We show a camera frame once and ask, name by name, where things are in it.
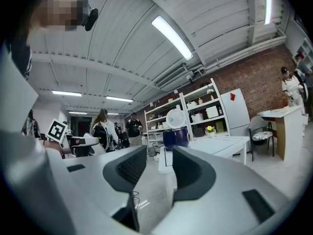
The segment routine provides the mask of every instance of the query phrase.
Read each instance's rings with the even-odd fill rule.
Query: ceiling
[[[89,0],[99,18],[89,32],[36,31],[29,38],[33,67],[29,83],[44,102],[94,115],[105,107],[128,115],[167,93],[155,86],[160,74],[185,64],[210,65],[216,59],[271,39],[283,16],[273,0],[271,23],[264,25],[265,0]],[[194,57],[186,61],[151,22],[162,16]],[[173,82],[173,88],[182,84]],[[51,90],[81,92],[82,97]],[[131,104],[105,96],[133,99]]]

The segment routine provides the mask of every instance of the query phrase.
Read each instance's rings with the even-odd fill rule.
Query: white desk
[[[229,158],[233,154],[241,151],[241,162],[246,164],[246,143],[249,137],[203,137],[196,141],[191,141],[189,148],[213,154],[222,158]],[[164,174],[166,184],[166,194],[169,204],[172,204],[174,190],[177,189],[176,176],[173,170],[173,153],[161,148],[158,171]]]
[[[259,113],[260,117],[272,122],[273,134],[277,138],[277,155],[284,161],[291,161],[302,149],[303,124],[308,124],[308,116],[303,116],[300,106]]]

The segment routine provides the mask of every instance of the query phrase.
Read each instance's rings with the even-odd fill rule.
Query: red brick wall
[[[295,63],[285,45],[259,52],[253,56],[242,59],[229,66],[221,68],[213,73],[203,76],[193,84],[186,85],[179,92],[187,94],[196,90],[203,83],[210,83],[213,78],[220,92],[226,92],[240,88],[249,112],[250,118],[258,112],[282,108],[287,105],[286,97],[282,92],[282,75],[280,68],[286,66],[290,71],[295,69]],[[162,99],[158,105],[167,102],[170,94]],[[144,125],[144,110],[137,112],[137,118]]]

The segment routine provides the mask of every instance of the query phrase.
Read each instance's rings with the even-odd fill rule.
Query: white shelving unit
[[[186,105],[186,102],[190,102],[190,101],[193,101],[193,100],[197,100],[199,97],[202,97],[202,96],[205,96],[207,95],[207,90],[208,89],[213,89],[215,94],[216,94],[216,97],[215,99],[213,100],[209,100],[207,102],[204,102],[200,105],[196,105],[192,108],[187,108],[187,105]],[[186,127],[187,127],[187,130],[190,134],[190,138],[191,140],[196,140],[198,138],[195,138],[194,135],[193,135],[193,128],[192,126],[195,126],[197,124],[202,124],[202,123],[206,123],[206,122],[213,122],[213,121],[216,121],[216,120],[219,120],[219,119],[225,119],[225,123],[226,123],[226,128],[227,130],[223,133],[218,133],[217,135],[218,136],[230,136],[230,132],[229,132],[229,125],[228,125],[228,119],[227,119],[227,116],[226,115],[221,115],[221,116],[218,116],[218,117],[213,117],[213,118],[209,118],[209,119],[204,119],[200,122],[195,122],[195,123],[191,123],[190,120],[189,120],[189,113],[191,112],[196,112],[196,111],[200,111],[200,110],[203,110],[205,108],[208,108],[208,107],[211,107],[211,106],[215,106],[215,105],[220,105],[221,108],[222,108],[222,111],[223,113],[225,113],[225,108],[224,108],[224,105],[223,105],[223,102],[221,100],[221,96],[220,96],[220,93],[215,85],[215,82],[213,79],[211,79],[211,83],[209,85],[206,85],[206,86],[203,86],[193,92],[190,92],[186,95],[184,95],[183,93],[180,93],[179,94],[179,98],[176,98],[174,99],[173,101],[171,102],[168,102],[166,104],[163,104],[163,105],[160,105],[150,111],[145,111],[145,119],[146,119],[146,128],[147,128],[147,139],[148,139],[148,144],[150,146],[151,143],[153,142],[162,142],[160,140],[155,140],[155,139],[151,139],[150,138],[150,135],[154,134],[154,133],[161,133],[163,131],[166,131],[166,130],[171,130],[171,128],[161,128],[161,129],[155,129],[155,130],[151,130],[149,129],[149,125],[151,123],[157,123],[157,122],[165,122],[166,121],[166,116],[162,116],[162,117],[158,117],[158,118],[154,118],[152,120],[147,120],[147,114],[158,114],[158,113],[162,113],[164,111],[167,111],[167,110],[170,110],[172,108],[175,108],[177,104],[180,104],[181,107],[182,107],[182,110],[185,112],[186,114]]]
[[[174,109],[176,107],[176,105],[179,104],[181,105],[181,107],[183,108],[184,106],[184,101],[183,101],[183,97],[182,97],[182,94],[179,94],[179,97],[166,103],[166,104],[163,104],[163,105],[160,105],[150,111],[145,111],[145,120],[146,120],[146,128],[147,128],[147,139],[148,139],[148,144],[149,144],[149,147],[151,147],[151,143],[154,143],[154,142],[158,142],[158,143],[162,143],[163,141],[161,140],[155,140],[155,139],[151,139],[150,138],[150,135],[154,134],[154,133],[162,133],[163,131],[167,131],[167,130],[171,130],[172,128],[160,128],[160,129],[154,129],[154,130],[151,130],[151,128],[149,129],[149,125],[151,123],[157,123],[157,122],[165,122],[166,121],[166,116],[162,116],[162,117],[158,117],[158,118],[154,118],[152,120],[147,120],[147,114],[159,114],[161,112],[165,112],[167,110],[170,110],[170,109]]]
[[[217,98],[215,98],[213,100],[210,99],[207,102],[204,102],[202,104],[198,104],[198,105],[190,107],[190,108],[187,108],[187,106],[185,104],[186,114],[187,115],[189,115],[190,112],[197,112],[197,111],[200,111],[200,110],[203,110],[203,109],[215,106],[215,105],[220,105],[221,108],[222,108],[223,113],[225,113],[225,108],[224,108],[223,101],[221,99],[219,90],[217,89],[217,87],[215,85],[215,82],[214,82],[214,80],[212,78],[211,78],[211,83],[209,85],[203,86],[203,87],[201,87],[201,88],[199,88],[199,89],[197,89],[197,90],[195,90],[193,92],[190,92],[190,93],[188,93],[186,95],[182,95],[183,99],[184,99],[184,102],[186,102],[186,101],[193,101],[193,100],[198,99],[199,97],[207,95],[207,90],[208,89],[213,89]],[[189,121],[189,118],[188,118],[189,129],[192,132],[193,129],[192,129],[191,126],[195,126],[197,124],[202,124],[202,123],[206,123],[206,122],[213,122],[213,121],[216,121],[216,120],[219,120],[219,119],[225,119],[227,130],[225,132],[223,132],[223,133],[217,133],[217,135],[218,136],[230,136],[228,119],[227,119],[227,115],[225,115],[225,114],[221,115],[221,116],[218,116],[218,117],[215,117],[215,118],[214,117],[213,118],[208,118],[208,119],[204,119],[204,120],[199,121],[199,122],[192,122],[192,123]],[[191,140],[199,139],[199,138],[195,138],[194,135],[190,135],[190,137],[191,137]]]
[[[298,48],[297,52],[300,51],[304,56],[304,63],[310,69],[313,67],[313,47],[307,38],[304,38],[302,45]]]

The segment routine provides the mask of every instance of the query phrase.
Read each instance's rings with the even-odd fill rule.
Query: black chair
[[[268,149],[269,149],[269,139],[272,138],[272,145],[273,145],[273,157],[274,154],[274,135],[272,131],[271,123],[267,123],[261,117],[253,117],[251,119],[249,125],[249,134],[250,134],[250,145],[251,145],[251,152],[252,152],[252,161],[253,157],[253,142],[260,141],[260,140],[268,140]]]

